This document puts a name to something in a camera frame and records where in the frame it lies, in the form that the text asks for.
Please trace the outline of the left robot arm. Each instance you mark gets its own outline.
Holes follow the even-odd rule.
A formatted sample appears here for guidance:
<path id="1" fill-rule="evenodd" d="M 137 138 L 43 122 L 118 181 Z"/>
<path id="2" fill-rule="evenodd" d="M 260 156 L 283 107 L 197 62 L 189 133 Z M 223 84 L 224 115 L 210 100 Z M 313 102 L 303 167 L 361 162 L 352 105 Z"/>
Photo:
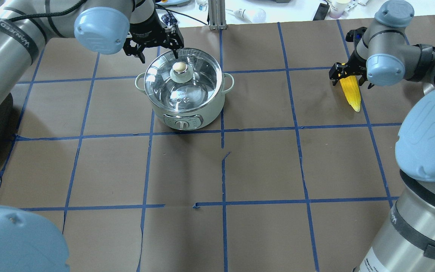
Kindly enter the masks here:
<path id="1" fill-rule="evenodd" d="M 145 62 L 143 50 L 184 47 L 155 0 L 0 0 L 0 105 L 50 39 L 76 38 L 90 51 Z M 0 272 L 68 272 L 64 236 L 47 218 L 0 205 Z"/>

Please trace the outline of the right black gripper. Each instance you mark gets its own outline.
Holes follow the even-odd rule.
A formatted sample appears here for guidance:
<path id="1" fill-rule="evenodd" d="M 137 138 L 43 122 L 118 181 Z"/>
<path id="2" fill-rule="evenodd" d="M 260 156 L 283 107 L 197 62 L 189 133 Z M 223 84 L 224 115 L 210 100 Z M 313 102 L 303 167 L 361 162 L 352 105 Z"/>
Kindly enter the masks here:
<path id="1" fill-rule="evenodd" d="M 356 51 L 353 51 L 346 63 L 336 62 L 329 71 L 329 79 L 332 81 L 333 86 L 336 86 L 341 79 L 345 79 L 348 76 L 360 76 L 358 79 L 359 87 L 367 82 L 368 90 L 375 86 L 367 78 L 366 59 L 361 57 Z"/>

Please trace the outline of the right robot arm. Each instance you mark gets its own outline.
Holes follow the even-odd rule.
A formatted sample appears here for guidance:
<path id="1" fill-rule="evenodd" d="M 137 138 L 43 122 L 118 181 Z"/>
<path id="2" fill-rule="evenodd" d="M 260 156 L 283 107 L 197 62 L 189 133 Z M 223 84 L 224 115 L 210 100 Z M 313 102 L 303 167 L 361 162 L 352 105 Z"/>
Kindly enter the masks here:
<path id="1" fill-rule="evenodd" d="M 335 63 L 333 85 L 355 78 L 358 85 L 391 86 L 401 80 L 429 85 L 402 122 L 395 158 L 404 191 L 354 272 L 435 272 L 435 47 L 407 45 L 414 17 L 405 0 L 388 0 L 369 27 L 350 30 L 354 43 L 346 63 Z"/>

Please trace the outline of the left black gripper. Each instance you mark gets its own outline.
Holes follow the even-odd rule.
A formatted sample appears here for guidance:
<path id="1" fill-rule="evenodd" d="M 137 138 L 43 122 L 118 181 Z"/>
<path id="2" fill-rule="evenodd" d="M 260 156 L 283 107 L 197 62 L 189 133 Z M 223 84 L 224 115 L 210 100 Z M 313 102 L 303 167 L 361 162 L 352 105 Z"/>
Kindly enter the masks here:
<path id="1" fill-rule="evenodd" d="M 141 63 L 146 62 L 144 48 L 167 48 L 178 59 L 178 50 L 185 47 L 178 24 L 172 24 L 165 29 L 158 15 L 151 15 L 139 23 L 130 23 L 129 31 L 131 36 L 126 36 L 122 49 L 127 56 L 136 57 Z"/>

